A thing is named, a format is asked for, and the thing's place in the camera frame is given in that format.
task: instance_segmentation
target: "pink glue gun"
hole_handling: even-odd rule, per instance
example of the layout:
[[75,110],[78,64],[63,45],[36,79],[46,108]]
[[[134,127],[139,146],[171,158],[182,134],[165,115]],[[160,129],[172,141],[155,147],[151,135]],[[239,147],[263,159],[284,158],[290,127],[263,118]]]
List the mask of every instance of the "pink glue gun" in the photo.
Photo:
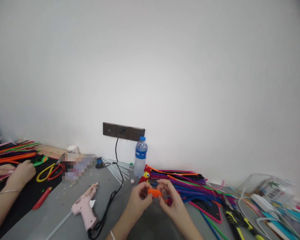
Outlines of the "pink glue gun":
[[97,191],[99,183],[92,184],[91,187],[72,205],[71,211],[74,215],[81,213],[86,230],[92,229],[97,223],[97,218],[93,215],[90,207],[90,200]]

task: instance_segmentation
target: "red bird figure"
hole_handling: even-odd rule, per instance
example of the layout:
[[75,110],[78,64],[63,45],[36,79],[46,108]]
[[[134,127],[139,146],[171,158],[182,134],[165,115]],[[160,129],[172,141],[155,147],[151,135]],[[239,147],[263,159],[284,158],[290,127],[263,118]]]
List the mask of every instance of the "red bird figure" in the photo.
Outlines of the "red bird figure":
[[148,165],[146,165],[145,169],[144,169],[144,174],[143,176],[140,178],[139,183],[142,182],[147,182],[149,183],[148,179],[150,178],[151,173],[150,173],[150,167]]

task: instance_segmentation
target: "bracelet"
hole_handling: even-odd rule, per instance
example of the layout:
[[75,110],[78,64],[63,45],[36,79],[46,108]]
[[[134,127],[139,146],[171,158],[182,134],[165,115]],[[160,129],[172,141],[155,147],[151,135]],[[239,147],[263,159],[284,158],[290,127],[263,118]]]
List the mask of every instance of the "bracelet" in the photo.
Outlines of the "bracelet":
[[2,193],[0,193],[0,194],[3,194],[3,193],[7,193],[7,192],[20,192],[19,190],[8,190],[8,191],[5,191],[5,192],[2,192]]
[[112,240],[116,240],[116,238],[114,237],[114,235],[112,233],[112,229],[110,229],[110,234],[111,234]]

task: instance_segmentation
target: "black power cord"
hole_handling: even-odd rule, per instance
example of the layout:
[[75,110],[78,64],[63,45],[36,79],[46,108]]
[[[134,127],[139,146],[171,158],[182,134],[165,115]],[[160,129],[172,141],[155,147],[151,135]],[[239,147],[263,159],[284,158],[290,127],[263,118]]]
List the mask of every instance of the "black power cord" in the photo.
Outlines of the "black power cord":
[[[113,162],[112,164],[116,164],[116,165],[117,165],[117,167],[118,167],[118,169],[119,169],[119,171],[120,171],[120,175],[121,175],[121,177],[122,177],[122,183],[121,183],[121,185],[120,185],[120,187],[118,188],[117,191],[113,191],[113,192],[111,193],[109,202],[108,202],[108,204],[107,204],[106,211],[104,212],[101,221],[98,222],[98,223],[93,227],[93,229],[88,229],[88,237],[89,237],[89,239],[97,239],[97,238],[99,237],[99,235],[100,235],[100,233],[101,233],[101,231],[102,231],[102,229],[103,229],[104,223],[105,223],[105,221],[106,221],[106,217],[107,217],[107,213],[108,213],[108,210],[109,210],[109,208],[110,208],[110,205],[111,205],[111,203],[112,203],[114,197],[117,195],[117,193],[119,192],[119,190],[121,189],[121,187],[122,187],[122,185],[123,185],[123,175],[122,175],[121,170],[120,170],[119,165],[118,165],[118,156],[117,156],[117,144],[118,144],[118,140],[119,140],[119,135],[118,135],[118,138],[117,138],[116,148],[115,148],[117,162]],[[95,237],[92,237],[92,233],[93,233],[93,232],[97,232],[97,231],[98,231],[98,234],[97,234]]]

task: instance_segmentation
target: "wall outlet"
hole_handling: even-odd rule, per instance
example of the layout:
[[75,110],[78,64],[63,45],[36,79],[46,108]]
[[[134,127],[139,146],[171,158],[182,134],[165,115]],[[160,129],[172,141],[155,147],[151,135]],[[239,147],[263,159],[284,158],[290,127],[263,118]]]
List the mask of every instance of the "wall outlet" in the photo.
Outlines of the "wall outlet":
[[113,123],[103,123],[103,135],[110,137],[118,137],[139,141],[140,137],[144,137],[146,130],[144,128],[135,128],[124,125],[117,125]]
[[140,137],[144,137],[145,132],[144,128],[130,127],[130,140],[139,141]]
[[130,138],[130,128],[131,127],[129,127],[129,126],[117,125],[116,136],[119,136],[119,138],[129,140],[129,138]]

